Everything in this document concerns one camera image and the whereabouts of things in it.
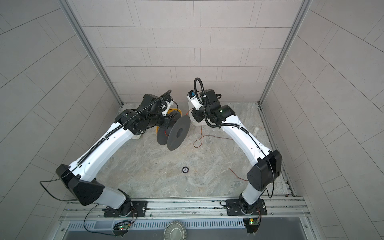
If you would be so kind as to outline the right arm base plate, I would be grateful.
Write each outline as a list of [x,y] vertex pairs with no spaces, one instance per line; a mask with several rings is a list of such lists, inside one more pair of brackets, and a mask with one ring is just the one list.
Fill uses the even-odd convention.
[[225,200],[224,207],[228,216],[266,216],[268,214],[265,201],[258,199],[254,204],[249,205],[245,200]]

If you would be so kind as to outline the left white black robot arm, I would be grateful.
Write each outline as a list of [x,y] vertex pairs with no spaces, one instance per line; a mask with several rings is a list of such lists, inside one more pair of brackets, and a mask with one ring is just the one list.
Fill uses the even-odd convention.
[[98,172],[112,155],[134,136],[154,126],[165,127],[178,112],[168,115],[173,104],[171,90],[161,96],[145,94],[139,107],[122,111],[107,132],[81,157],[70,165],[56,169],[59,180],[83,206],[105,205],[105,212],[126,217],[133,210],[132,199],[122,190],[104,186],[96,179]]

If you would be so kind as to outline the grey cable spool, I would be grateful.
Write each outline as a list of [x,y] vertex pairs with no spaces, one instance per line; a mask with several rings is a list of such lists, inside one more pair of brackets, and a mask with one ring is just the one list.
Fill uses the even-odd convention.
[[181,116],[179,112],[159,126],[157,142],[160,145],[167,145],[170,151],[177,149],[185,140],[191,126],[189,116]]

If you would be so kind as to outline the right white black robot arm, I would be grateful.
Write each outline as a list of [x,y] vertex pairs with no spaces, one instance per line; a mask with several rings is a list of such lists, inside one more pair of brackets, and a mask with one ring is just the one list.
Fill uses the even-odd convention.
[[205,121],[210,128],[223,130],[245,153],[252,168],[247,173],[248,184],[239,196],[240,209],[246,215],[261,214],[261,196],[269,184],[275,189],[275,180],[281,175],[282,155],[257,140],[231,107],[220,104],[220,97],[212,89],[205,90],[200,78],[195,78],[194,89],[187,95],[194,106],[193,118],[198,123]]

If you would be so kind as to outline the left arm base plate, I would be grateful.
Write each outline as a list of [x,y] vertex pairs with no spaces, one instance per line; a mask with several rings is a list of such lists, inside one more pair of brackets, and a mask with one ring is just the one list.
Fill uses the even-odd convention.
[[105,218],[135,218],[144,217],[147,210],[147,201],[127,200],[119,209],[113,209],[109,206],[102,209]]

